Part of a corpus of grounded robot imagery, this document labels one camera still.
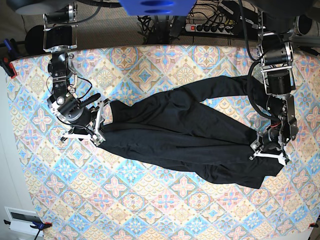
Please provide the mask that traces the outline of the robot arm image right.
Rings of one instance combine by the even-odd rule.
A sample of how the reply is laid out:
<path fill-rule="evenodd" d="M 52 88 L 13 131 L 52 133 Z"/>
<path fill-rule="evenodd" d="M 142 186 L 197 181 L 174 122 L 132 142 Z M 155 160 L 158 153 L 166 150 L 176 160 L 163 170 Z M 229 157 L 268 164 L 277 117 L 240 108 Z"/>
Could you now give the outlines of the robot arm image right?
<path fill-rule="evenodd" d="M 299 131 L 292 95 L 292 91 L 296 89 L 294 52 L 290 41 L 294 19 L 275 18 L 259 10 L 257 20 L 257 54 L 262 83 L 265 93 L 280 99 L 282 105 L 280 112 L 275 113 L 271 103 L 267 103 L 268 111 L 274 119 L 265 132 L 257 132 L 257 139 L 251 144 L 256 155 L 271 149 L 283 151 L 289 141 L 296 139 Z"/>

